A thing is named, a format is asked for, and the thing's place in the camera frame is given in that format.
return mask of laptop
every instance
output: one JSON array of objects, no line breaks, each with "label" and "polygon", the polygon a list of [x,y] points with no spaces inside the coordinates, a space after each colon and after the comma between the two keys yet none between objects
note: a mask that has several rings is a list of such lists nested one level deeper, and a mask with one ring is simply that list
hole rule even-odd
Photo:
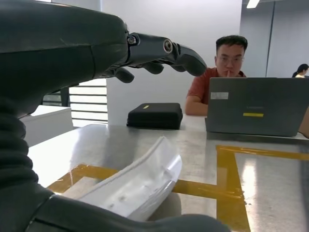
[{"label": "laptop", "polygon": [[207,131],[295,136],[309,104],[305,78],[211,78]]}]

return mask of translucent plastic sheet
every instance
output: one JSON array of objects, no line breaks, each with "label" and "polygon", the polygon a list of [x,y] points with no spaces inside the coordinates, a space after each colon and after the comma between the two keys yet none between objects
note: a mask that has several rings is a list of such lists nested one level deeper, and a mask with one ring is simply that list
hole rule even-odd
[{"label": "translucent plastic sheet", "polygon": [[161,137],[142,157],[79,200],[133,220],[147,220],[172,191],[182,165],[180,155]]}]

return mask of woman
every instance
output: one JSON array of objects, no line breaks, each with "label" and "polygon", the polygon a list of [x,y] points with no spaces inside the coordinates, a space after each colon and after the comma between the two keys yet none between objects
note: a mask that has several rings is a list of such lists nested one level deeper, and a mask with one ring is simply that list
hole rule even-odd
[{"label": "woman", "polygon": [[298,67],[297,72],[295,72],[292,77],[304,78],[304,75],[308,71],[309,66],[307,64],[301,64]]}]

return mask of steel tabletop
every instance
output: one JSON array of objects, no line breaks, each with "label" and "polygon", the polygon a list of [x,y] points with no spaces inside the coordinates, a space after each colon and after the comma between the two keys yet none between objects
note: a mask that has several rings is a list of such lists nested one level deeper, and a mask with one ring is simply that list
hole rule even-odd
[{"label": "steel tabletop", "polygon": [[[186,182],[151,219],[198,213],[234,231],[309,231],[305,140],[89,125],[30,147],[29,156],[44,187],[61,183],[66,173],[73,184],[72,170],[78,166],[121,170],[160,136],[178,148],[183,162],[179,179]],[[78,197],[99,181],[99,172],[94,169],[97,178],[85,175],[63,194]]]}]

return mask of eyeglasses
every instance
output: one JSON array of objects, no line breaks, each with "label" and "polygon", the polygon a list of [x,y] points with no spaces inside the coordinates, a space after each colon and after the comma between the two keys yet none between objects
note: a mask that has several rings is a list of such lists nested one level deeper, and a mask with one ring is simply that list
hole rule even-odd
[{"label": "eyeglasses", "polygon": [[219,61],[222,64],[232,63],[233,65],[241,64],[244,60],[243,57],[237,57],[237,58],[228,58],[228,57],[219,57]]}]

